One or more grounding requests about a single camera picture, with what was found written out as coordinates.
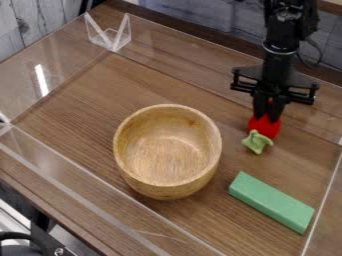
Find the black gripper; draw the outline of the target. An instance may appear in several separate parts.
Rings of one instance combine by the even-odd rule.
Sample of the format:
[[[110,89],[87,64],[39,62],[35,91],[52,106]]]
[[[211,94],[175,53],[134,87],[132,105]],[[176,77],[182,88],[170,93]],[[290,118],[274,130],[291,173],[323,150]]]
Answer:
[[[260,65],[235,67],[232,74],[231,89],[254,96],[252,108],[256,119],[267,113],[270,122],[275,123],[287,102],[314,104],[321,86],[293,68],[293,54],[266,52]],[[267,96],[277,97],[268,102]]]

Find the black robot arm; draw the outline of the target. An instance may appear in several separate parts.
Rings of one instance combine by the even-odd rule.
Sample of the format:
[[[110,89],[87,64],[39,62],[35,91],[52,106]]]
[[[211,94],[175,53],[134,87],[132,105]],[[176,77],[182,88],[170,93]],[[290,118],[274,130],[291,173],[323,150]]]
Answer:
[[[264,0],[264,58],[232,69],[231,89],[252,97],[254,117],[275,123],[291,102],[313,105],[319,84],[293,66],[301,42],[318,30],[317,0]]]

